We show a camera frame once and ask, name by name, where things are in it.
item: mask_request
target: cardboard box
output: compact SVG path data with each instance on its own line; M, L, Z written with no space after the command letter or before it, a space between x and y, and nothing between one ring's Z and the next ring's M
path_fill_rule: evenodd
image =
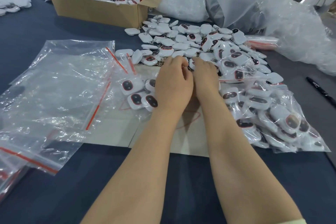
M51 0L57 15L124 28L138 28L147 19L148 8L161 0L142 0L138 5L116 5L97 0Z

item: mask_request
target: dark blue table surface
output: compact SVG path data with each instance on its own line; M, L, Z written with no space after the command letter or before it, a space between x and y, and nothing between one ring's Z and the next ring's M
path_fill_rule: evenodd
M140 47L140 40L126 35L123 28L58 17L53 5L43 0L32 0L32 5L0 17L0 93L30 65L48 39L113 39L117 49ZM282 56L270 55L268 60L279 73L286 67L282 75L308 121L323 137L332 138L333 122L327 118L336 112L328 111L328 103L310 86L302 86L302 78L313 73L328 85L335 79ZM308 224L335 223L336 172L324 153L256 151ZM0 223L79 223L128 152L128 148L84 144L56 176L29 171L0 204ZM225 223L208 158L170 155L162 223Z

